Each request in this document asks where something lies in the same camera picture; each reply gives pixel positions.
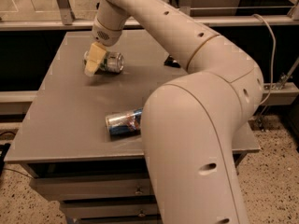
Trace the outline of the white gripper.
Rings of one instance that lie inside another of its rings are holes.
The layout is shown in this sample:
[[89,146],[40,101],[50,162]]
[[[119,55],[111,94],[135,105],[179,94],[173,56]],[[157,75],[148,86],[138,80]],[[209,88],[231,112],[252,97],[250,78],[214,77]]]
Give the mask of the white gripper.
[[100,63],[107,53],[105,46],[111,47],[116,44],[121,37],[121,33],[122,30],[110,30],[102,25],[98,19],[94,19],[92,35],[99,43],[93,42],[90,49],[84,54],[84,61],[86,62],[84,73],[86,76],[92,77],[97,72],[100,67]]

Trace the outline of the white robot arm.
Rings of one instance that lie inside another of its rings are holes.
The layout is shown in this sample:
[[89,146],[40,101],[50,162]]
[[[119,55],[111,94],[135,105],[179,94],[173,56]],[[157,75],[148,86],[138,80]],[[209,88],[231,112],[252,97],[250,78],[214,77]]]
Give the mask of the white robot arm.
[[154,91],[141,117],[142,147],[163,224],[249,224],[232,143],[259,106],[263,74],[242,49],[162,0],[100,0],[101,46],[140,25],[186,76]]

